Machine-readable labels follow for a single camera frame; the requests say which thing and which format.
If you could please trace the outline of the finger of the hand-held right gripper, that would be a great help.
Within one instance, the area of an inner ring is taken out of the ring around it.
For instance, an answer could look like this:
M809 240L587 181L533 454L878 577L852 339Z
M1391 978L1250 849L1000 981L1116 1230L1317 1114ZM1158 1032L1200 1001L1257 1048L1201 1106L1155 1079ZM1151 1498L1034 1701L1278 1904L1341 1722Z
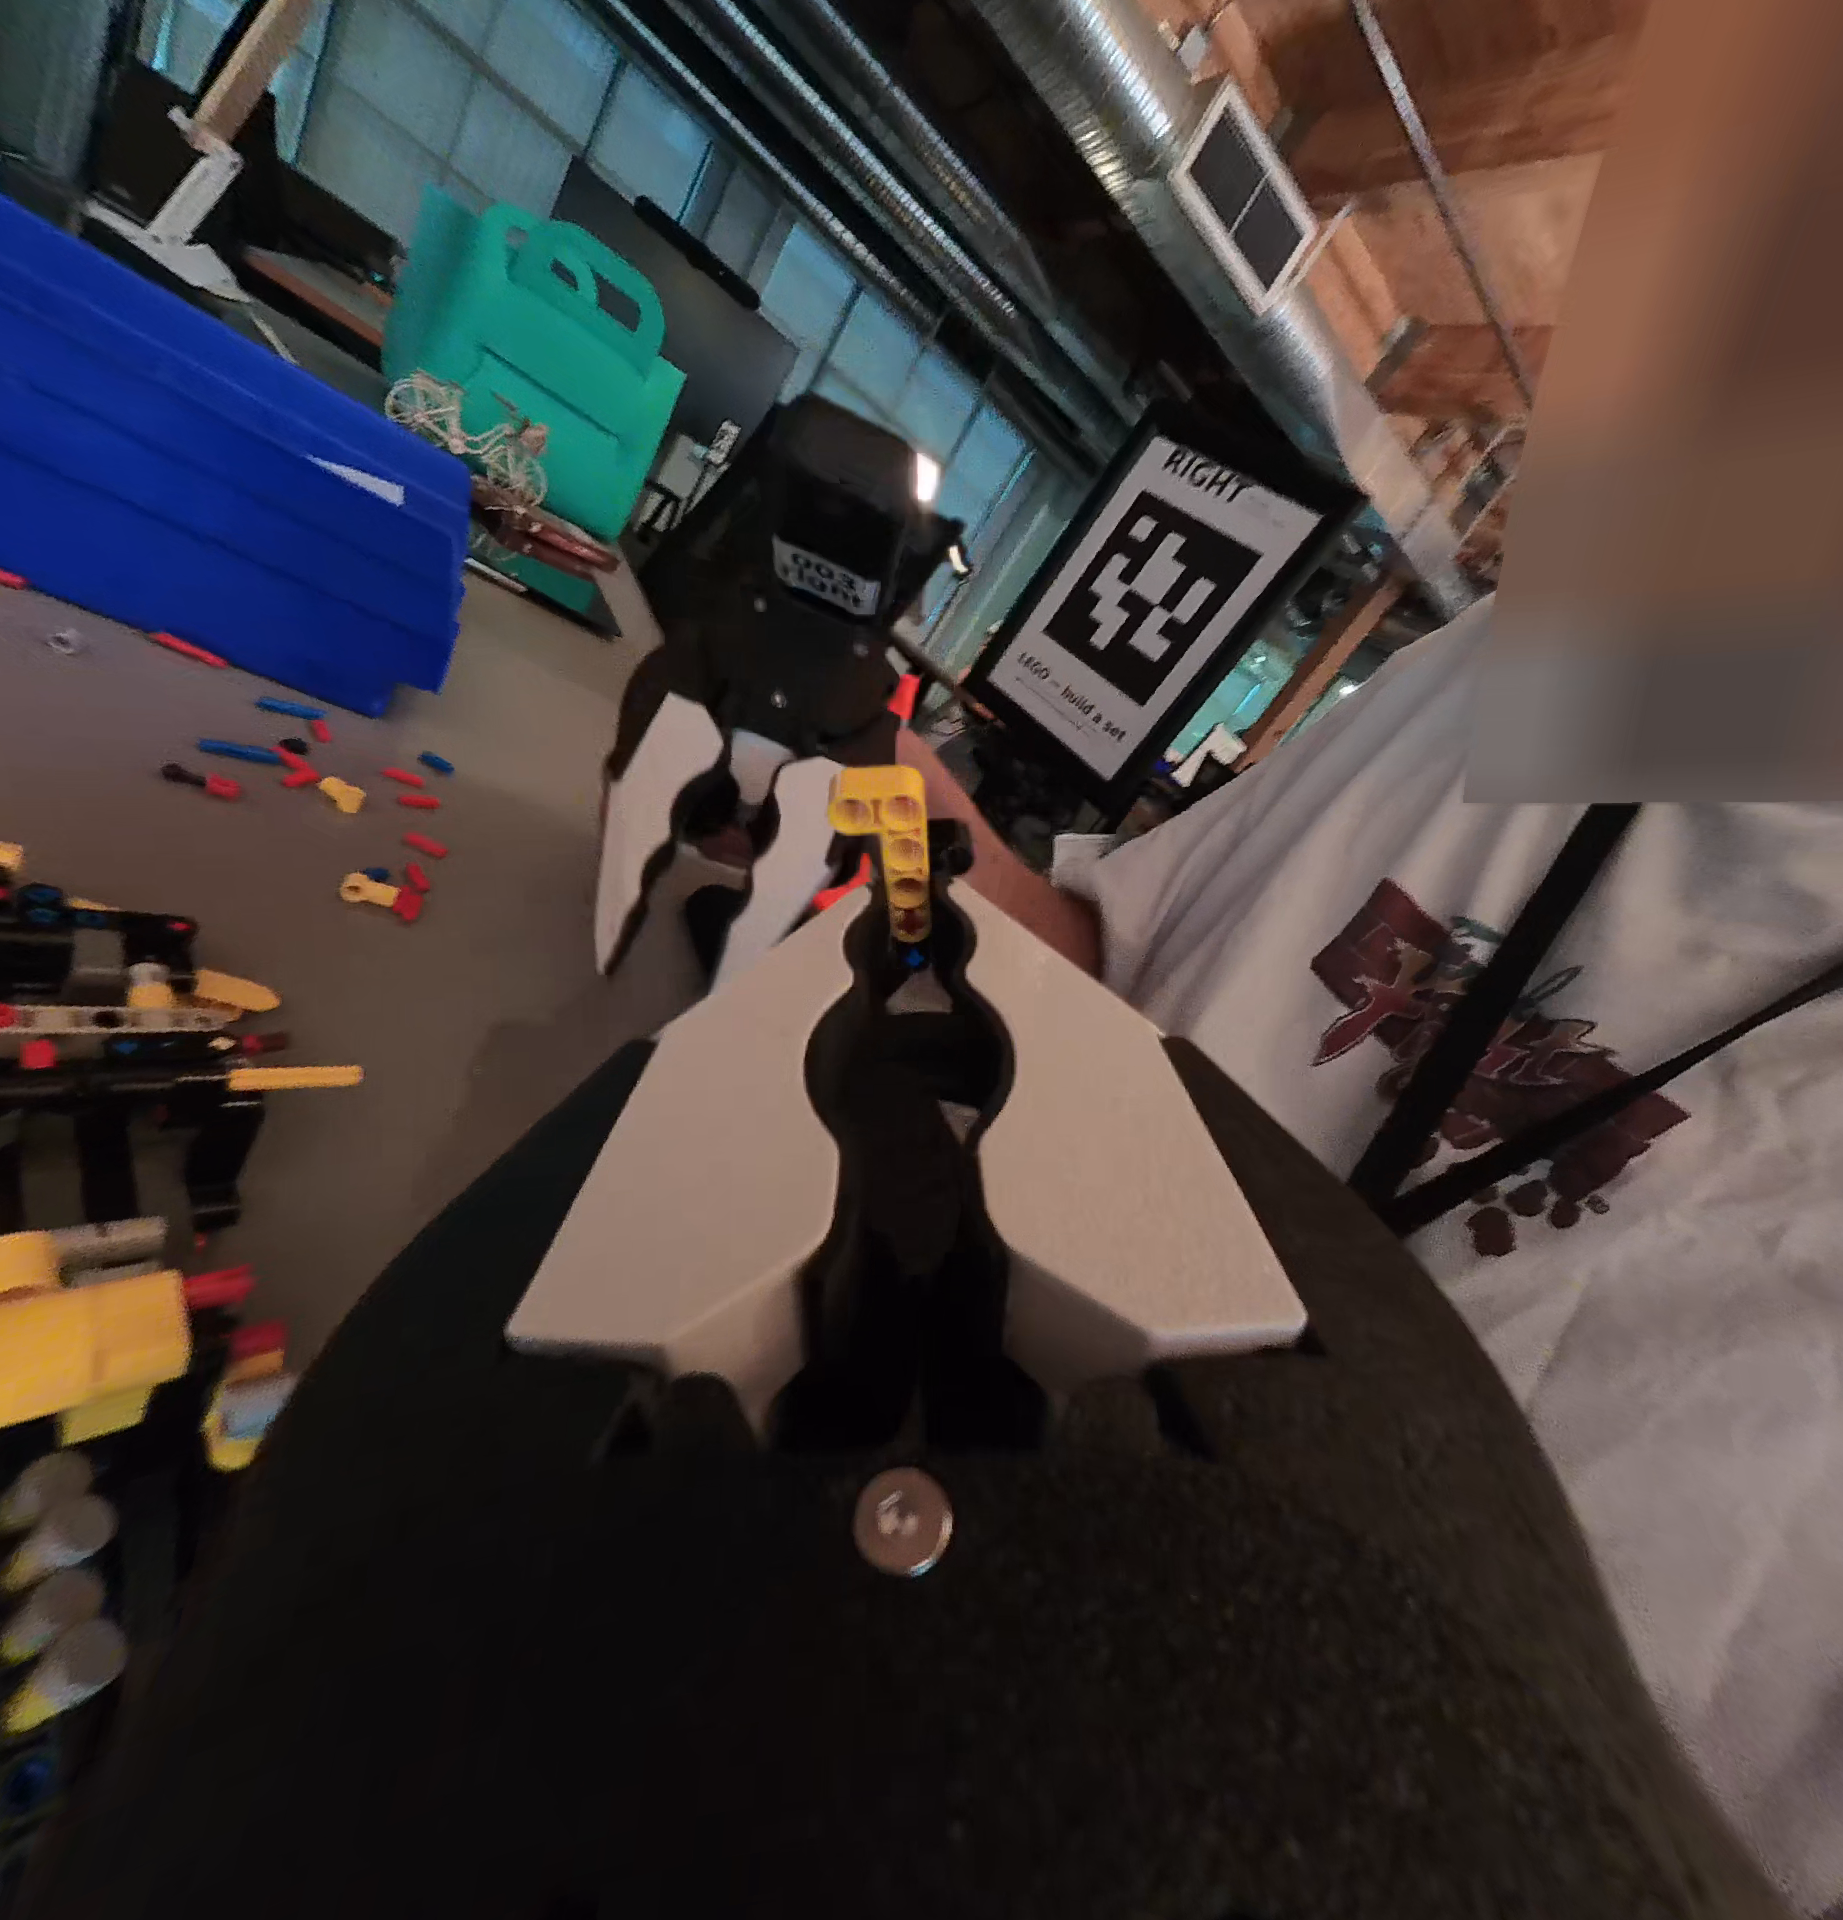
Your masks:
M638 936L647 900L676 854L710 877L735 879L730 859L690 839L690 809L727 773L729 740L705 706L664 695L616 773L601 781L601 821L593 900L593 959L612 978Z
M771 788L776 834L741 885L700 887L700 972L736 980L816 913L814 899L835 885L838 832L829 795L841 765L826 757L789 762Z

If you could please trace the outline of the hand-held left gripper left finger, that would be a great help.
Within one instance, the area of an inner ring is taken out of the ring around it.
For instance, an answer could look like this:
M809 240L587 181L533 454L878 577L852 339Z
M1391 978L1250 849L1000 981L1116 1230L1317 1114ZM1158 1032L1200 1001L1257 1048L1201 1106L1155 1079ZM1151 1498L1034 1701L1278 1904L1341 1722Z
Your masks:
M805 1063L855 984L866 890L670 1020L518 1307L520 1352L722 1381L762 1418L801 1365L794 1281L838 1209Z

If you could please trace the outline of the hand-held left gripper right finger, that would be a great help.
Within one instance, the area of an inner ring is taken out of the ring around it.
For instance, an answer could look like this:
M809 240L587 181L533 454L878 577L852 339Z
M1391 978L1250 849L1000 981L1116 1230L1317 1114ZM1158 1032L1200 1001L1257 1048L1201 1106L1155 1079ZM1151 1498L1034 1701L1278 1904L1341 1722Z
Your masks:
M969 887L948 899L971 928L961 981L1008 1051L974 1141L1005 1354L1064 1399L1291 1349L1308 1309L1158 1026Z

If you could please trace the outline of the yellow lego angled beam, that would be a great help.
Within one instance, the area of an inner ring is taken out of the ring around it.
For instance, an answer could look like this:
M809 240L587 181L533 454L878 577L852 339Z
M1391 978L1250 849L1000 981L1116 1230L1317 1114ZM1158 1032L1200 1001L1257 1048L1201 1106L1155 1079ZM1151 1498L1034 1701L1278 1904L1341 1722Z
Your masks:
M841 839L873 841L882 877L889 936L919 948L933 926L928 794L904 764L851 765L829 787L826 814Z

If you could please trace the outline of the lego car model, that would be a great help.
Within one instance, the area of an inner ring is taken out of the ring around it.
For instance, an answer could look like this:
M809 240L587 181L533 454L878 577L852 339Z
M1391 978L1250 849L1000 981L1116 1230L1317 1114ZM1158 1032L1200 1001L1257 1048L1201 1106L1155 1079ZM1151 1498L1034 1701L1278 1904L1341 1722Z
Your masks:
M195 948L0 841L0 1916L297 1381L210 1265L266 1106L364 1079L285 1063L279 996Z

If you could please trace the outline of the scattered small lego pieces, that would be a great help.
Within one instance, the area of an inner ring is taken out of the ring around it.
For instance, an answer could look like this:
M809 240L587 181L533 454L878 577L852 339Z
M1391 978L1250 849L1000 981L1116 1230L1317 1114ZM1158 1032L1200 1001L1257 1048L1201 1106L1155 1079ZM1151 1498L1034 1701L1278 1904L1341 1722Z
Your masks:
M45 635L73 628L59 658ZM430 785L450 749L441 695L398 691L379 719L0 584L0 842L28 877L90 900L289 920L331 912L347 870L395 862L413 810L401 768Z

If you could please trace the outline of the black monitor screen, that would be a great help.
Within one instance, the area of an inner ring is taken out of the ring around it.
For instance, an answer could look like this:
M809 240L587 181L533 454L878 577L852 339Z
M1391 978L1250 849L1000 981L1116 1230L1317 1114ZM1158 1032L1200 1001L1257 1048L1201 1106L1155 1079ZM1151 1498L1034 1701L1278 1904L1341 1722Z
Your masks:
M797 359L764 320L760 294L651 199L624 197L583 158L569 161L552 216L587 229L651 282L667 324L660 353L684 375L668 432L710 451L730 428L725 452L741 454Z

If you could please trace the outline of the teal container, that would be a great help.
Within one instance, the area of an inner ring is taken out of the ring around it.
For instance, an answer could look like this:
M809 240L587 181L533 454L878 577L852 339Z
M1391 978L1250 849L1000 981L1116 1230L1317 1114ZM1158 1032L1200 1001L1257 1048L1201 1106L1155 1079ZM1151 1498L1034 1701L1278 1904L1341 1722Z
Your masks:
M551 516L616 541L660 452L681 372L661 359L651 282L572 224L495 201L470 210L428 185L379 350L388 386L413 372L465 390L472 428L495 396L551 428Z

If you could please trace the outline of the square code card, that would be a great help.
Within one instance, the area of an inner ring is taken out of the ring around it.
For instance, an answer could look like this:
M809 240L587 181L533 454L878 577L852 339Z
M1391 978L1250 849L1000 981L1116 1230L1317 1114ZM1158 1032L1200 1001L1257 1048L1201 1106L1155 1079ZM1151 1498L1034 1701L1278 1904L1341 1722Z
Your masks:
M1139 419L959 691L1116 821L1366 500L1278 426Z

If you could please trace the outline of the miniature bicycle model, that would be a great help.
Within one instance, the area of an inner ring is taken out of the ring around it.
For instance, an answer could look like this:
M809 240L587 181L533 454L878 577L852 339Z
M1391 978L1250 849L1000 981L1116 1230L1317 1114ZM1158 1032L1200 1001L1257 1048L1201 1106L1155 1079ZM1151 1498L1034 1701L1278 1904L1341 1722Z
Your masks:
M537 510L546 504L544 452L551 428L529 421L505 396L495 396L496 419L472 428L462 386L413 372L390 384L388 421L445 451L470 468L478 497L492 510Z

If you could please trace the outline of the blue plastic bin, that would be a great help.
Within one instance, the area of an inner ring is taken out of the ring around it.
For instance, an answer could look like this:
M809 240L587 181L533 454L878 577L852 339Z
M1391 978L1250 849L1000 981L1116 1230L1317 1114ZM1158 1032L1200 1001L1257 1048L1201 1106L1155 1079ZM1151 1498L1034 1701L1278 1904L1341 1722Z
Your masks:
M379 717L450 677L465 465L0 193L0 572Z

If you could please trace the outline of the air vent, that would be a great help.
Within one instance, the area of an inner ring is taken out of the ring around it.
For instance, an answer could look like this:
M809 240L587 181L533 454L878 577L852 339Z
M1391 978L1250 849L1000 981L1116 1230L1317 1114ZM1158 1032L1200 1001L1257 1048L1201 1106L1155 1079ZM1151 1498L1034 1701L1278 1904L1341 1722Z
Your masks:
M1323 224L1231 80L1198 96L1167 188L1254 315L1301 288Z

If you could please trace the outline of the desk lamp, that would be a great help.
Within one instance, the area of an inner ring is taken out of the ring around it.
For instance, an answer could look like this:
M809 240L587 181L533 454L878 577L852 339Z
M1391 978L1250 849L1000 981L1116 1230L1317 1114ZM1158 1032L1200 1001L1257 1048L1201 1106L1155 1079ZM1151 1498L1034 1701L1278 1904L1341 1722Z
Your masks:
M244 5L216 47L205 84L191 109L166 113L188 148L188 167L143 224L87 196L80 233L126 266L184 297L216 306L251 306L226 259L201 228L218 213L242 173L237 137L268 96L274 77L304 34L313 3Z

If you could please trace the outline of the metal air duct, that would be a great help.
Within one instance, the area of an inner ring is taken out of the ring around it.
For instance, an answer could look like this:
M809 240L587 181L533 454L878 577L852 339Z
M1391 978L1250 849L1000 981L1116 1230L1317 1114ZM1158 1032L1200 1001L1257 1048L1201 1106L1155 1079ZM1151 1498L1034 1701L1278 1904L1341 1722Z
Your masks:
M1192 84L1137 5L974 12L1261 407L1440 615L1468 607L1459 534L1309 289L1316 219L1238 86Z

